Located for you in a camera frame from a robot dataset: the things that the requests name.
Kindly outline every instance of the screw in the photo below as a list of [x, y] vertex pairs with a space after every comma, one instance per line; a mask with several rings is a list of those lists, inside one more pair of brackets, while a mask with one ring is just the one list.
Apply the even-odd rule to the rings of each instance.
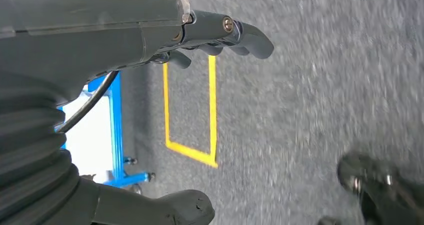
[[188, 15], [188, 19], [187, 19], [187, 21], [185, 22], [186, 24], [191, 24], [193, 22], [193, 17], [192, 17], [192, 15], [190, 14], [190, 15]]
[[222, 20], [222, 26], [227, 33], [231, 33], [234, 29], [234, 22], [230, 17], [226, 16]]
[[181, 39], [181, 37], [183, 36], [183, 33], [181, 31], [179, 31], [179, 33], [172, 39], [173, 41], [178, 41]]

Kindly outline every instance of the gray robotic hand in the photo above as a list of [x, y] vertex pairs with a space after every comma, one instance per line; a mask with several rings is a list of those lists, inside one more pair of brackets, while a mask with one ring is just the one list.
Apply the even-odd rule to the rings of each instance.
[[207, 225], [202, 192], [150, 199], [80, 178], [57, 106], [110, 71], [191, 61], [177, 49], [265, 59], [256, 27], [188, 0], [0, 0], [0, 225]]

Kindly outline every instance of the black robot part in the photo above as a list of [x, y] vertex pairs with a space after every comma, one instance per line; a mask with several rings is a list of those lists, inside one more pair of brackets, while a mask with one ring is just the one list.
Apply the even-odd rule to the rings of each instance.
[[267, 58], [256, 27], [187, 0], [0, 0], [0, 225], [206, 225], [209, 198], [150, 199], [80, 178], [57, 110], [96, 77], [147, 63], [187, 67], [176, 49]]
[[[358, 198], [366, 225], [424, 224], [424, 186], [401, 177], [394, 164], [353, 151], [340, 159], [337, 176]], [[341, 224], [331, 217], [318, 224], [331, 223]]]

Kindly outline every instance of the robotic finger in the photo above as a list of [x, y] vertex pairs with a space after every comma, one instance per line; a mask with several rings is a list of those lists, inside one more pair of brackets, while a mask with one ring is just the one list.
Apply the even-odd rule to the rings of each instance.
[[[259, 59], [268, 58], [274, 51], [271, 41], [257, 27], [233, 20], [224, 14], [199, 10], [191, 11], [187, 23], [181, 26], [173, 42], [161, 47], [159, 51], [167, 54], [165, 56], [169, 59], [179, 60], [180, 67], [187, 68], [191, 60], [182, 53], [174, 53], [178, 58], [173, 58], [169, 50], [200, 49], [208, 55], [216, 56], [224, 47], [229, 47], [237, 55], [252, 54]], [[162, 59], [153, 62], [169, 61]]]

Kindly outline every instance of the gray carpet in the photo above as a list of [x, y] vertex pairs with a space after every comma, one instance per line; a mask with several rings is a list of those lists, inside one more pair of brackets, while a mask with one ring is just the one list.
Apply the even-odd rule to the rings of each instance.
[[[423, 181], [424, 0], [190, 0], [262, 29], [267, 60], [217, 58], [218, 169], [165, 147], [162, 68], [122, 74], [124, 143], [156, 172], [149, 197], [198, 189], [212, 224], [315, 224], [323, 215], [362, 224], [338, 185], [351, 149], [391, 159]], [[170, 67], [171, 138], [209, 149], [207, 56]]]

